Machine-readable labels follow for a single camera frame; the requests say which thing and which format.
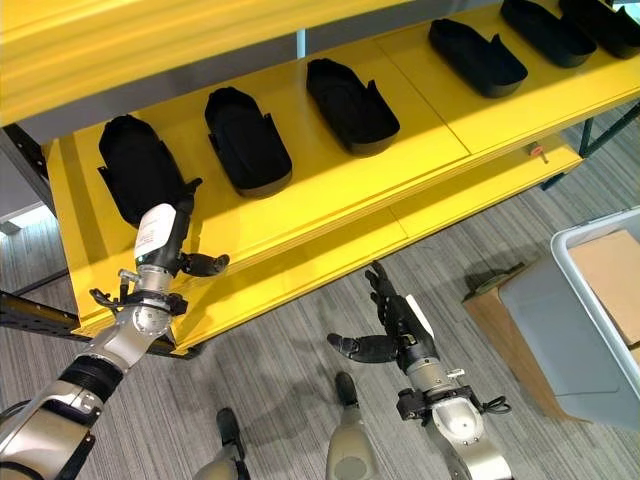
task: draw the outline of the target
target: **plastic bin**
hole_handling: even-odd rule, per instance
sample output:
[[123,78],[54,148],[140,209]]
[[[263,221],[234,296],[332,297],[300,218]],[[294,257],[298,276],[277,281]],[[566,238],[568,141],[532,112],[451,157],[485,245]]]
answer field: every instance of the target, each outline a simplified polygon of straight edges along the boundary
[[640,241],[640,207],[556,233],[499,295],[566,413],[640,431],[640,369],[568,252],[620,229]]

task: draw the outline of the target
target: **black tray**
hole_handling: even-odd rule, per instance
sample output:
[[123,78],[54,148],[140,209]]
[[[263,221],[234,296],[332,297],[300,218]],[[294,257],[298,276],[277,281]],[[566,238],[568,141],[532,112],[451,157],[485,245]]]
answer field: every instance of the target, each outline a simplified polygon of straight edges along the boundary
[[148,123],[131,115],[108,122],[98,148],[106,164],[98,171],[120,215],[135,227],[148,210],[161,203],[175,206],[200,182],[185,185],[164,142]]
[[271,115],[264,117],[255,100],[233,87],[209,95],[204,113],[209,140],[236,191],[266,197],[291,179],[291,159]]
[[504,0],[500,13],[509,25],[560,67],[577,67],[598,48],[566,16],[556,18],[537,3]]
[[503,45],[500,35],[494,35],[489,42],[464,23],[443,19],[431,23],[429,40],[482,96],[509,95],[527,77],[527,69]]
[[615,12],[598,0],[560,0],[560,8],[612,55],[631,58],[640,52],[640,25],[624,7]]
[[328,58],[307,65],[307,90],[340,142],[356,155],[387,148],[400,123],[371,80],[367,87],[349,67]]

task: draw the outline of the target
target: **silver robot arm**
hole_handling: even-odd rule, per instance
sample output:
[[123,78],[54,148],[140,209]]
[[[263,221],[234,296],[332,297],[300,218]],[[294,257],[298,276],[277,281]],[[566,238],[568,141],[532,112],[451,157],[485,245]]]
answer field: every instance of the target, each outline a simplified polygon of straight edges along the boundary
[[403,420],[422,420],[452,479],[511,480],[511,469],[491,443],[481,415],[508,413],[511,407],[504,397],[482,404],[471,387],[458,383],[456,377],[464,372],[444,368],[433,330],[413,297],[398,295],[379,263],[372,267],[366,277],[386,335],[345,338],[332,333],[327,340],[357,362],[398,363],[413,387],[398,394],[398,412]]
[[180,252],[192,210],[193,195],[187,195],[175,209],[162,204],[145,214],[136,242],[137,273],[119,272],[120,298],[91,291],[98,303],[112,309],[115,324],[0,425],[2,480],[75,478],[95,443],[91,427],[107,399],[153,341],[167,333],[172,317],[186,311],[187,302],[169,293],[172,278],[179,270],[210,276],[226,267],[226,255]]

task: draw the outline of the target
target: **sticker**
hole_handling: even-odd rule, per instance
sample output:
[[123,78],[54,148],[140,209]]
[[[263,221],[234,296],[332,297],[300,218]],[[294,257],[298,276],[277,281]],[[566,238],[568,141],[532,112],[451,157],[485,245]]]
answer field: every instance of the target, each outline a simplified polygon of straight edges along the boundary
[[133,249],[135,258],[164,247],[171,235],[175,209],[168,203],[156,205],[144,214],[140,221],[136,246]]
[[431,324],[429,323],[429,320],[427,320],[427,317],[425,317],[424,313],[422,313],[422,310],[420,310],[420,305],[418,305],[418,302],[416,302],[416,299],[413,298],[413,295],[407,295],[404,298],[409,304],[409,306],[411,307],[411,310],[413,310],[413,313],[415,313],[416,317],[418,317],[418,320],[420,320],[420,324],[422,325],[422,327],[427,332],[429,332],[429,334],[431,334],[431,338],[435,340],[436,336],[433,334],[433,328],[431,328]]

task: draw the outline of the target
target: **shelf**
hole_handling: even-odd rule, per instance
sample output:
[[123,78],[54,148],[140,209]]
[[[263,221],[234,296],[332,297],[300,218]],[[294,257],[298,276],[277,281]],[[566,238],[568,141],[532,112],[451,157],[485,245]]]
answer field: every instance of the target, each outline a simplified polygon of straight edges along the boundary
[[571,170],[582,161],[557,135],[539,143],[548,163],[541,157],[529,157],[522,148],[517,149],[391,206],[409,242],[431,235],[550,176]]
[[[557,2],[539,3],[560,16]],[[429,44],[429,23],[375,39],[472,154],[545,136],[640,95],[640,55],[620,60],[598,47],[577,68],[557,67],[505,22],[500,6],[450,18],[487,39],[499,33],[527,67],[528,77],[504,98],[481,97],[450,68]]]
[[[378,88],[401,120],[383,153],[346,153],[323,122],[305,89],[305,61],[287,63],[215,85],[137,112],[173,153],[186,180],[201,176],[186,251],[231,256],[230,273],[286,251],[393,203],[407,183],[456,168],[467,151],[371,41],[324,54],[351,66]],[[293,161],[293,179],[267,199],[238,196],[207,138],[208,94],[224,85],[254,96],[270,112]],[[82,318],[98,311],[89,288],[117,283],[120,268],[133,268],[136,230],[120,217],[97,168],[103,125],[56,140],[48,158],[56,210]],[[191,285],[201,279],[186,277]]]
[[[178,275],[172,289],[190,309],[174,324],[181,350],[571,169],[579,156],[550,132],[640,93],[640,56],[598,52],[559,69],[502,24],[499,5],[455,18],[483,34],[501,32],[530,70],[513,95],[484,99],[430,50],[426,24],[365,39],[146,108],[185,180],[204,178],[184,250],[228,253],[214,279]],[[329,57],[375,79],[401,124],[389,149],[348,155],[305,89],[306,63]],[[271,113],[293,161],[293,179],[263,200],[239,197],[207,139],[204,108],[233,85]],[[53,142],[48,169],[82,323],[110,322],[88,290],[117,291],[116,273],[134,268],[136,231],[119,216],[97,167],[96,125]],[[548,163],[521,148],[539,140]]]
[[[177,353],[318,288],[372,260],[522,191],[581,158],[559,137],[540,142],[548,163],[514,151],[348,226],[206,285],[178,289],[189,301],[173,324]],[[102,312],[76,333],[93,336],[112,321]]]
[[402,0],[5,0],[0,125],[300,28],[398,3]]
[[[405,241],[400,225],[383,209],[251,268],[188,291],[178,288],[189,302],[187,314],[172,325],[178,351],[366,265]],[[103,311],[78,331],[94,336],[112,321]]]

